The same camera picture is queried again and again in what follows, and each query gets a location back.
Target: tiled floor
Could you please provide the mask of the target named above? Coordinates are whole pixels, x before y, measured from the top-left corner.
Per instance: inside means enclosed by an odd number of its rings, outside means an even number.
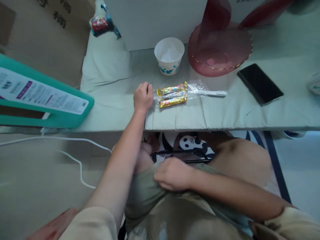
[[[121,133],[74,134],[112,148]],[[0,142],[29,137],[0,135]],[[300,140],[276,140],[275,146],[293,204],[320,220],[320,133]],[[64,150],[83,163],[83,179],[95,186],[110,153],[87,142],[38,139],[0,150],[0,239],[24,239],[66,209],[80,209],[92,189],[80,183],[79,164],[59,153]]]
[[[292,204],[320,221],[320,132],[274,145]]]

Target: candy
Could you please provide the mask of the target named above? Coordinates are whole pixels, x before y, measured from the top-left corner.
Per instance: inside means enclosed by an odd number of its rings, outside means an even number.
[[[159,106],[160,106],[160,108],[164,108],[164,107],[169,107],[169,106],[176,105],[179,103],[184,103],[186,101],[187,101],[186,96],[185,97],[176,97],[176,98],[171,98],[168,100],[160,101]]]
[[[168,100],[176,97],[186,97],[186,96],[187,96],[187,92],[185,90],[181,92],[172,92],[172,93],[168,93],[166,95],[160,96],[160,101]]]
[[[163,96],[169,93],[173,93],[173,92],[180,92],[180,91],[185,91],[187,90],[187,82],[184,82],[182,84],[173,86],[173,87],[168,87],[168,88],[164,88],[164,89],[157,89],[157,95],[158,96]]]

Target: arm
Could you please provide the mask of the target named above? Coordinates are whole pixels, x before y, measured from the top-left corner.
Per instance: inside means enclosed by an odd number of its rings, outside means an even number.
[[[144,121],[153,101],[152,85],[144,82],[134,92],[134,113],[114,148],[103,176],[84,208],[105,207],[119,230],[136,165]]]
[[[294,207],[258,186],[224,175],[195,169],[177,158],[167,159],[154,175],[161,187],[171,191],[192,190],[222,202],[236,211],[263,222]]]

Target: beige sleeve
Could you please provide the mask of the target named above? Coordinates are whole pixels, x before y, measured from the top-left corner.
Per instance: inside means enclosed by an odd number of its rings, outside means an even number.
[[[251,227],[258,239],[320,239],[320,223],[292,207],[285,208],[279,217],[265,221],[264,225],[253,223]]]
[[[117,240],[117,227],[112,213],[102,207],[90,207],[78,213],[60,240]]]

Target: fist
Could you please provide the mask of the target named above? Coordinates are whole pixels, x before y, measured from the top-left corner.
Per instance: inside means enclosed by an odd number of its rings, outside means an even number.
[[[153,87],[151,84],[144,82],[140,83],[133,94],[134,110],[147,113],[153,102]]]
[[[194,168],[178,158],[167,158],[156,170],[153,178],[162,188],[182,191],[190,188]]]

